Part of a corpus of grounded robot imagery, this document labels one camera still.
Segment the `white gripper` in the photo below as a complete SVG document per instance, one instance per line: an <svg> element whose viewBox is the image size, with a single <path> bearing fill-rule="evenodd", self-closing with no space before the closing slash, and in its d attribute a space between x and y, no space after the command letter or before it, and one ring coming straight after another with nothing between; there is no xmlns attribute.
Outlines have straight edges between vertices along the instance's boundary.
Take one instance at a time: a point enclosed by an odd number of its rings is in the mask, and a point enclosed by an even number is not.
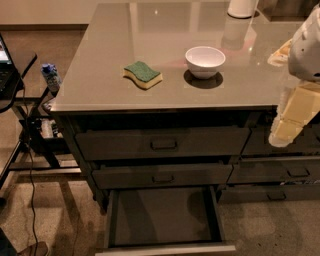
<svg viewBox="0 0 320 256"><path fill-rule="evenodd" d="M289 73L301 80L320 81L320 6L267 63L281 67L288 63ZM291 143L303 128L320 112L320 84L300 82L294 88L285 87L280 95L277 116L273 120L269 139Z"/></svg>

